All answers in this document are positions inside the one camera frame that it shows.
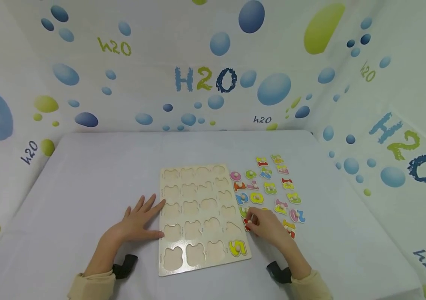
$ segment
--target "hand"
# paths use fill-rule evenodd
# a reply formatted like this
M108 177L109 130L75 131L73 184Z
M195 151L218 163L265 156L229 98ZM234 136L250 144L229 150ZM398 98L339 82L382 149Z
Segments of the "hand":
M146 230L144 228L145 224L165 206L166 200L163 199L152 208L155 199L156 194L153 194L150 199L144 203L145 196L141 196L133 209L131 209L131 206L128 206L123 220L113 225L108 231L118 237L122 242L156 240L164 237L165 234L162 231Z

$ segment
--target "green dot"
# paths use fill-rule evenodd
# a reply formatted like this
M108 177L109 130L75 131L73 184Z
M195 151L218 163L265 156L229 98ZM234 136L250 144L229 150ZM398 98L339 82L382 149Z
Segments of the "green dot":
M41 121L41 120L43 120L43 116L40 115L40 114L33 114L33 120Z
M50 96L42 95L36 97L34 107L42 113L52 113L58 110L58 102Z
M55 151L55 144L52 140L45 139L41 141L40 148L43 154L45 154L47 157L51 157L51 155Z

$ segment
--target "sleeve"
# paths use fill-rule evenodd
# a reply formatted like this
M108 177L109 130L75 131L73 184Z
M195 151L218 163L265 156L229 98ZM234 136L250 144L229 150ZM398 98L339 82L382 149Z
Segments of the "sleeve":
M108 300L113 294L115 285L113 271L83 277L83 273L76 275L71 285L68 298L70 300Z
M332 300L333 297L318 271L301 280L291 278L291 285L300 300Z

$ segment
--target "finger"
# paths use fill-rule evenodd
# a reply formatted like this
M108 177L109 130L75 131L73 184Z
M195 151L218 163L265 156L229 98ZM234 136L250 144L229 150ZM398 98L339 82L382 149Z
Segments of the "finger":
M133 212L138 212L141 208L141 206L143 206L143 203L145 202L145 196L141 196L140 199L138 200L138 203L136 203L135 208L133 209Z
M144 203L144 205L143 205L143 206L141 206L141 208L140 208L139 212L141 212L141 213L145 213L145 212L149 211L149 210L150 210L150 208L152 208L152 206L153 206L153 203L154 203L155 199L156 199L156 194L153 194L153 195L150 197L150 199L148 199L148 201L147 201L146 203Z

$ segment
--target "wall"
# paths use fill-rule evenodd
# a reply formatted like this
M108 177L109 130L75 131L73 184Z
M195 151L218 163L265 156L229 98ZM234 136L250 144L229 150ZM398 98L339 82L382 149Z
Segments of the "wall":
M306 128L426 284L426 183L407 170L426 154L426 1L410 2L0 1L0 236L64 133ZM402 127L378 143L390 111ZM421 146L396 160L406 130Z

